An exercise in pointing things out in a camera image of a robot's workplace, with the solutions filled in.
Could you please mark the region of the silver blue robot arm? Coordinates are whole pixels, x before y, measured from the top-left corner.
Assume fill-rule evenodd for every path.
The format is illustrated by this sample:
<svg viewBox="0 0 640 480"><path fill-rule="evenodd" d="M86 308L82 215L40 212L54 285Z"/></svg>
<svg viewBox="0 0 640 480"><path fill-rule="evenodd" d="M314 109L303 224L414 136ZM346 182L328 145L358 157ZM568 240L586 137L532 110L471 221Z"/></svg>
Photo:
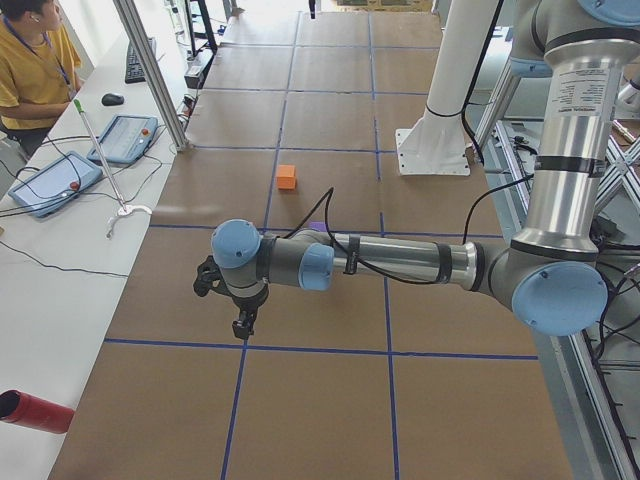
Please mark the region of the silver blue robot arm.
<svg viewBox="0 0 640 480"><path fill-rule="evenodd" d="M639 53L635 1L522 1L510 59L551 78L524 227L506 247L401 241L248 221L219 225L194 291L230 297L238 338L253 332L273 284L324 291L335 271L409 284L454 283L495 298L528 327L567 336L595 324L608 290L589 233L621 74Z"/></svg>

